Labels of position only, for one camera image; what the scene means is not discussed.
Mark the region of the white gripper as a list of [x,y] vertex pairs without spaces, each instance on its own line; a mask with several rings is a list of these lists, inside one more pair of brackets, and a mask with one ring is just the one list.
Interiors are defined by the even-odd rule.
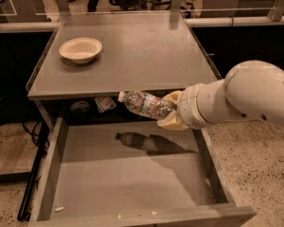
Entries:
[[184,131],[187,127],[199,130],[210,126],[198,107],[198,94],[203,86],[202,83],[198,83],[188,86],[183,92],[173,91],[164,96],[163,101],[177,106],[177,113],[172,112],[166,118],[158,120],[157,125],[168,131]]

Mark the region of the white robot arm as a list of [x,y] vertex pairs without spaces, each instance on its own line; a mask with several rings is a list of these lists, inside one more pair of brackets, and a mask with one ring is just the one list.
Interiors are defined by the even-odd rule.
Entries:
[[244,61],[224,79],[172,92],[165,100],[177,109],[157,125],[170,131],[255,119],[284,128],[284,71],[265,61]]

